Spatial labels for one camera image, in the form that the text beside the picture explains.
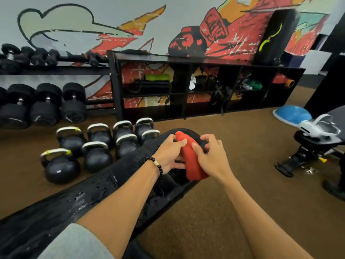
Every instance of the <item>brown floor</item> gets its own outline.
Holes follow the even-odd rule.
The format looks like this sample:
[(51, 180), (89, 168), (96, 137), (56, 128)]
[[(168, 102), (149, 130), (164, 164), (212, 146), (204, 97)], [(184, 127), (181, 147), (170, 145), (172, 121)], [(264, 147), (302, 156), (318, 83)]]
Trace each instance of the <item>brown floor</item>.
[[(304, 106), (312, 93), (310, 88), (297, 87), (288, 103)], [(93, 117), (80, 128), (95, 122), (113, 125), (114, 119)], [(343, 258), (345, 203), (321, 187), (324, 178), (339, 178), (335, 158), (313, 165), (319, 170), (315, 175), (303, 170), (294, 178), (280, 174), (274, 163), (295, 152), (298, 144), (293, 140), (295, 129), (276, 120), (271, 108), (155, 124), (161, 132), (176, 127), (215, 134), (242, 186), (289, 235), (314, 258)], [(0, 218), (68, 187), (48, 183), (38, 162), (40, 153), (58, 146), (56, 129), (1, 131)], [(73, 183), (87, 176), (83, 172)], [(232, 205), (211, 178), (153, 223), (140, 241), (158, 259), (252, 258)]]

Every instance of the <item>hand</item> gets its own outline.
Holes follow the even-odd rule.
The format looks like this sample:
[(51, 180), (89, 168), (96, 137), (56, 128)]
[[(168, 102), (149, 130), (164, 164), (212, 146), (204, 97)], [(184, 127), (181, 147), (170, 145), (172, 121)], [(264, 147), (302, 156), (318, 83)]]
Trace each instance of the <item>hand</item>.
[(184, 163), (175, 163), (175, 160), (184, 161), (180, 153), (181, 147), (187, 144), (187, 139), (179, 142), (174, 142), (174, 140), (176, 140), (176, 136), (174, 134), (169, 135), (152, 156), (162, 166), (164, 173), (169, 172), (173, 168), (186, 169)]
[(201, 168), (208, 175), (214, 177), (221, 185), (225, 185), (228, 180), (235, 179), (230, 169), (222, 141), (217, 140), (213, 134), (204, 134), (200, 136), (200, 139), (208, 142), (205, 145), (208, 152), (205, 154), (202, 148), (196, 143), (192, 143), (192, 148), (198, 155)]

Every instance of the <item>gray sleeve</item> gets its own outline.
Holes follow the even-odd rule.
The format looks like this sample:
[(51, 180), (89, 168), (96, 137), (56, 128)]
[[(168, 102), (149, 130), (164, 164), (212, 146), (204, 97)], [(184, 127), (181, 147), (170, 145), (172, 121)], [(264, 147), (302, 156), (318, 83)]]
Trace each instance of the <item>gray sleeve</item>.
[(114, 259), (108, 249), (89, 230), (72, 223), (41, 253), (39, 259)]

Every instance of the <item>right hand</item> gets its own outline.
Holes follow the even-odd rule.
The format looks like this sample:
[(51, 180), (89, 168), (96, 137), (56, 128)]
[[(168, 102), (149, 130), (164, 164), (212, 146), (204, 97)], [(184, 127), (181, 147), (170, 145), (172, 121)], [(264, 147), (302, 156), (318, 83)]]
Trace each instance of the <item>right hand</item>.
[(222, 141), (217, 140), (213, 134), (201, 135), (200, 139), (208, 142), (205, 145), (208, 152), (205, 154), (200, 145), (196, 143), (192, 143), (192, 148), (198, 155), (201, 168), (221, 185), (225, 185), (229, 180), (234, 180), (235, 177), (230, 169)]

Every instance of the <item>kettlebell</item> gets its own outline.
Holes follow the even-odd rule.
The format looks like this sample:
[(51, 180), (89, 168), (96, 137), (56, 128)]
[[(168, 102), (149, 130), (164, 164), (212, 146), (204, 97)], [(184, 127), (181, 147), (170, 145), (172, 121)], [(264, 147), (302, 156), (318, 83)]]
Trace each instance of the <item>kettlebell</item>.
[(156, 139), (158, 136), (160, 136), (159, 130), (152, 129), (152, 130), (147, 130), (143, 132), (140, 138), (141, 145), (144, 145), (152, 141), (153, 139)]
[(135, 134), (123, 135), (116, 140), (116, 157), (121, 159), (137, 148), (138, 138)]
[[(62, 136), (62, 131), (75, 131), (77, 134), (70, 134), (66, 136)], [(66, 126), (56, 130), (56, 138), (60, 144), (61, 148), (65, 148), (71, 150), (73, 156), (75, 158), (79, 158), (83, 156), (81, 152), (81, 147), (84, 143), (86, 143), (86, 139), (82, 130), (75, 126)]]
[[(60, 155), (49, 161), (47, 156), (50, 154)], [(80, 174), (80, 164), (71, 150), (64, 148), (47, 150), (41, 154), (40, 162), (44, 167), (45, 177), (54, 184), (69, 183)]]
[(112, 156), (104, 142), (88, 142), (81, 150), (84, 155), (84, 168), (90, 173), (96, 173), (112, 164)]
[(135, 123), (135, 134), (138, 137), (140, 144), (142, 144), (140, 141), (142, 134), (152, 129), (153, 129), (153, 120), (151, 118), (145, 117), (145, 118), (140, 118), (137, 120), (137, 122)]
[(133, 125), (130, 121), (119, 121), (112, 127), (112, 134), (114, 141), (123, 135), (134, 134)]
[[(92, 131), (95, 127), (104, 127), (105, 130)], [(114, 147), (110, 128), (106, 124), (92, 124), (86, 130), (89, 142), (103, 142), (106, 143), (109, 149)]]

